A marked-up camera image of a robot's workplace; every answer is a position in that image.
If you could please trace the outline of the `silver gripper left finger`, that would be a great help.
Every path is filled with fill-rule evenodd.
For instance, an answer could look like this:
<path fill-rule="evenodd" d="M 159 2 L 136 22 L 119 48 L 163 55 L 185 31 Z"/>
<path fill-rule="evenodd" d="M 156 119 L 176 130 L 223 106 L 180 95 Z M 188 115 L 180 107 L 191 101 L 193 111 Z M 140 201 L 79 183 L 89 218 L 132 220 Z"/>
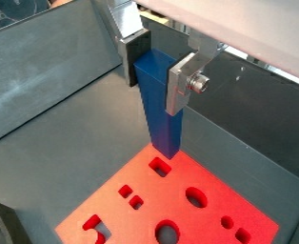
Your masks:
<path fill-rule="evenodd" d="M 111 24 L 123 57 L 127 85 L 137 84 L 135 62 L 151 49 L 151 32 L 144 28 L 137 4 L 133 0 L 107 0 Z"/>

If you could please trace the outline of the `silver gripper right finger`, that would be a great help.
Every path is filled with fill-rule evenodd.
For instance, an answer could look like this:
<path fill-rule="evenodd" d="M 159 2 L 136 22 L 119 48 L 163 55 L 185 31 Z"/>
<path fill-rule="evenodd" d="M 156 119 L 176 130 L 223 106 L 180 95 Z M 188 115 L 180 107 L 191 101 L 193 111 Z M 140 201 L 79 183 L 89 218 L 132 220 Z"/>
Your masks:
<path fill-rule="evenodd" d="M 197 30 L 191 30 L 188 46 L 193 49 L 168 70 L 167 113 L 175 116 L 188 104 L 191 92 L 203 93 L 209 78 L 204 67 L 228 46 Z"/>

